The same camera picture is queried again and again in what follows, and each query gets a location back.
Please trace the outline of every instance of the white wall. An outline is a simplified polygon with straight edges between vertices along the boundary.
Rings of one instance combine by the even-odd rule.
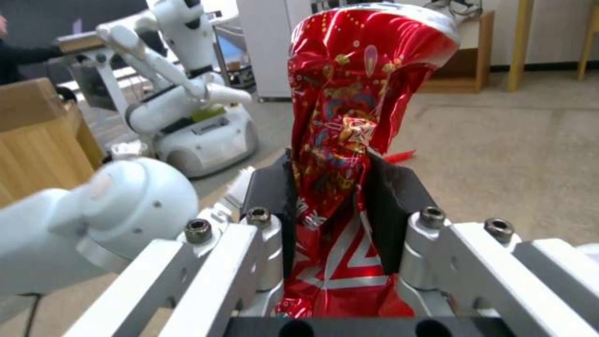
[[[428,0],[396,0],[403,4],[425,4]],[[535,0],[533,24],[528,41],[527,63],[578,61],[593,0]],[[491,64],[512,61],[518,0],[483,0],[495,10]],[[599,38],[591,59],[599,59]]]

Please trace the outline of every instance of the beige carpet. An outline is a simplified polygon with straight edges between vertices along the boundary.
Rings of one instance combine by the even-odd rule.
[[[521,90],[509,94],[503,89],[507,75],[500,73],[478,95],[417,95],[390,152],[417,149],[405,165],[454,221],[498,216],[526,239],[599,242],[599,73],[590,72],[585,82],[575,78],[573,71],[527,73]],[[199,195],[289,144],[290,104],[256,103],[248,110],[258,126],[260,150],[229,170],[195,181]],[[118,118],[111,121],[118,128]],[[102,127],[97,121],[92,125],[95,131]],[[102,142],[119,136],[117,129],[108,129],[99,137]],[[33,335],[61,335],[113,278],[47,296]],[[0,336],[22,335],[26,314],[0,326]],[[158,326],[146,333],[155,335]]]

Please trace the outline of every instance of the red foil bag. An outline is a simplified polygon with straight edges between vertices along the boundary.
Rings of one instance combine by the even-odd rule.
[[[366,150],[388,150],[412,94],[457,48],[452,19],[407,5],[338,8],[295,28],[288,70],[297,249],[277,312],[412,314],[371,241]]]

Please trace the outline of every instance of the wooden cabinet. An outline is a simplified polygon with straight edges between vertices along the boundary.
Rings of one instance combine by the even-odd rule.
[[[76,187],[103,156],[77,105],[63,106],[47,79],[0,87],[0,207]]]
[[[459,28],[462,44],[449,61],[418,90],[432,94],[474,94],[489,80],[493,43],[494,11],[484,12],[477,20]]]

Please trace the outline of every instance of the wooden chair leg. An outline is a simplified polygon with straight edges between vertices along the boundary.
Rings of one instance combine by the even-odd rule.
[[[578,80],[582,81],[585,79],[586,63],[589,61],[589,55],[593,47],[593,40],[597,27],[599,26],[599,6],[595,6],[591,11],[591,19],[589,20],[589,26],[586,30],[585,44],[582,47],[582,54],[580,56],[580,62],[578,63]]]

